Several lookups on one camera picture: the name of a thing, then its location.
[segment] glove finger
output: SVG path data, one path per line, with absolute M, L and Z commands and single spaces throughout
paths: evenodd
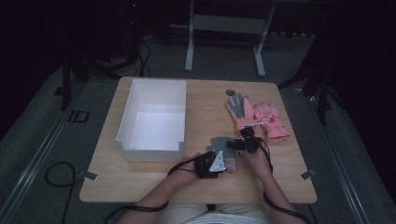
M 228 99 L 227 104 L 235 106 L 235 102 L 233 101 L 233 97 L 232 96 L 230 96 L 230 98 Z
M 276 106 L 274 104 L 268 104 L 268 108 L 274 116 L 279 117 L 279 113 L 277 112 Z
M 238 92 L 235 95 L 235 101 L 236 101 L 236 105 L 242 105 L 242 103 L 244 102 L 244 97 L 242 96 L 242 94 L 240 92 Z
M 256 113 L 260 114 L 262 112 L 262 105 L 261 104 L 256 104 L 253 106 L 254 110 Z
M 248 118 L 254 116 L 254 108 L 251 105 L 251 103 L 247 97 L 245 97 L 245 99 L 244 99 L 244 114 L 245 114 L 245 117 L 248 117 Z
M 260 113 L 264 113 L 266 110 L 266 103 L 261 102 L 259 104 L 254 105 L 254 108 L 257 109 Z
M 269 106 L 269 104 L 263 103 L 262 109 L 264 112 L 271 112 L 271 106 Z
M 234 113 L 235 106 L 233 106 L 233 103 L 227 101 L 227 102 L 225 103 L 225 105 L 226 105 L 228 111 L 230 112 L 230 114 L 231 114 L 233 117 L 236 117 L 236 118 L 237 118 L 236 114 Z

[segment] pink fabric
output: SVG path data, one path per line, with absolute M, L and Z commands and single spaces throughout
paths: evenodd
M 236 130 L 238 132 L 244 129 L 246 126 L 249 126 L 249 123 L 257 122 L 257 120 L 254 118 L 254 108 L 247 97 L 244 97 L 244 110 L 245 110 L 244 118 L 242 119 L 234 118 L 236 124 Z
M 280 120 L 274 104 L 265 102 L 256 104 L 254 105 L 254 112 L 259 122 L 267 121 L 267 123 L 262 124 L 262 127 L 267 131 L 268 141 L 279 142 L 290 137 L 290 133 Z

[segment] floor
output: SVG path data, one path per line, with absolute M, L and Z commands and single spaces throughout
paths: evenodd
M 174 29 L 163 42 L 147 32 L 140 55 L 147 59 L 145 77 L 197 78 L 273 82 L 293 77 L 314 37 L 269 35 L 262 52 L 266 77 L 258 77 L 251 44 L 254 36 L 197 34 L 194 63 L 184 71 L 187 32 Z M 141 62 L 116 71 L 139 77 Z M 53 93 L 62 86 L 62 69 L 49 77 L 11 130 L 0 142 L 0 223 L 54 223 L 63 219 L 70 188 L 55 188 L 45 180 L 52 164 L 68 161 L 76 172 L 86 171 L 117 88 L 117 80 L 90 69 L 87 83 L 73 80 L 73 101 L 60 111 L 62 97 Z M 375 172 L 347 113 L 332 97 L 327 125 L 318 120 L 315 97 L 301 92 L 306 80 L 280 91 L 298 139 L 318 200 L 295 204 L 313 223 L 395 223 L 396 208 Z M 90 112 L 88 122 L 70 121 L 73 111 Z M 68 182 L 70 168 L 59 167 L 52 181 Z M 101 223 L 121 204 L 83 203 L 77 183 L 66 216 L 68 223 Z

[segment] white metal stand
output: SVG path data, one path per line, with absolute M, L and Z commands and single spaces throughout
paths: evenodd
M 187 48 L 185 71 L 192 71 L 192 61 L 194 54 L 194 30 L 210 30 L 261 35 L 259 44 L 253 48 L 253 53 L 256 60 L 258 75 L 259 77 L 264 77 L 265 70 L 261 55 L 262 46 L 264 45 L 265 37 L 267 37 L 274 11 L 275 7 L 270 7 L 266 19 L 198 15 L 194 14 L 194 0 L 190 0 L 189 45 Z

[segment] dark background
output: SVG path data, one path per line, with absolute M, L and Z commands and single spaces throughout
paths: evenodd
M 196 1 L 196 10 L 255 17 L 258 1 Z M 395 105 L 396 9 L 390 0 L 273 1 L 270 31 L 316 35 L 304 61 L 326 58 L 331 85 L 354 122 L 375 167 L 395 201 L 392 171 Z M 150 25 L 169 38 L 169 24 L 188 24 L 189 1 L 39 0 L 0 2 L 0 138 L 19 117 L 47 77 L 72 49 L 96 60 L 134 50 L 131 21 Z

